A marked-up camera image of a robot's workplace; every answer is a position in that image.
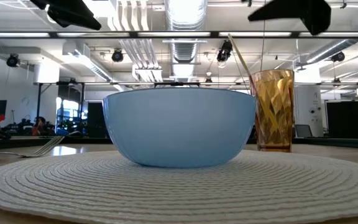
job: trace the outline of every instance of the table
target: table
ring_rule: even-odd
[[[10,151],[17,153],[31,153],[38,149],[38,147],[26,147],[26,148],[15,148],[10,150],[0,150],[0,151]],[[248,150],[257,150],[256,145],[247,145],[246,149]],[[85,152],[97,152],[97,151],[111,151],[116,150],[113,145],[63,145],[55,147],[51,152],[50,156],[61,156]],[[352,162],[358,162],[358,149],[353,148],[344,148],[344,147],[328,147],[328,146],[312,146],[312,145],[293,145],[293,152],[300,154],[307,154],[313,156],[323,156],[331,157],[335,159],[342,159]],[[5,156],[0,155],[0,166],[22,161],[23,159],[16,158],[14,156]],[[20,213],[6,212],[0,210],[0,224],[69,224],[72,222],[63,222],[58,220],[52,220],[43,217],[36,217],[32,215],[24,215]],[[324,222],[323,224],[351,224],[358,223],[358,217],[355,218],[344,218],[340,220],[331,220]]]

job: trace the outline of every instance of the round woven placemat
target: round woven placemat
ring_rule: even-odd
[[[82,223],[319,222],[358,216],[358,164],[254,151],[202,169],[44,157],[0,167],[0,208]]]

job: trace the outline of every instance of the textured glass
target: textured glass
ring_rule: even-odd
[[[244,148],[255,120],[253,96],[207,88],[125,91],[103,100],[110,138],[139,164],[205,167]]]
[[[266,70],[252,74],[257,93],[255,128],[260,151],[291,152],[293,71]]]

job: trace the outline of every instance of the bowl rim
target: bowl rim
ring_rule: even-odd
[[[109,98],[110,96],[117,96],[120,94],[128,94],[128,93],[132,93],[134,91],[164,91],[164,90],[178,90],[178,91],[186,91],[186,90],[201,90],[201,91],[225,91],[228,93],[233,93],[233,94],[242,94],[243,96],[247,96],[247,97],[251,97],[252,99],[255,100],[255,97],[247,94],[247,93],[242,93],[242,92],[238,92],[238,91],[232,91],[232,90],[222,90],[222,89],[217,89],[217,88],[175,88],[175,87],[168,87],[168,88],[144,88],[144,89],[140,89],[140,90],[129,90],[129,91],[121,91],[118,93],[112,93],[106,97],[103,98],[103,101],[107,98]]]

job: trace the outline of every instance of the person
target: person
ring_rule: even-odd
[[[39,117],[35,122],[34,128],[32,128],[33,136],[45,136],[48,135],[48,129],[46,127],[46,120],[43,117]]]

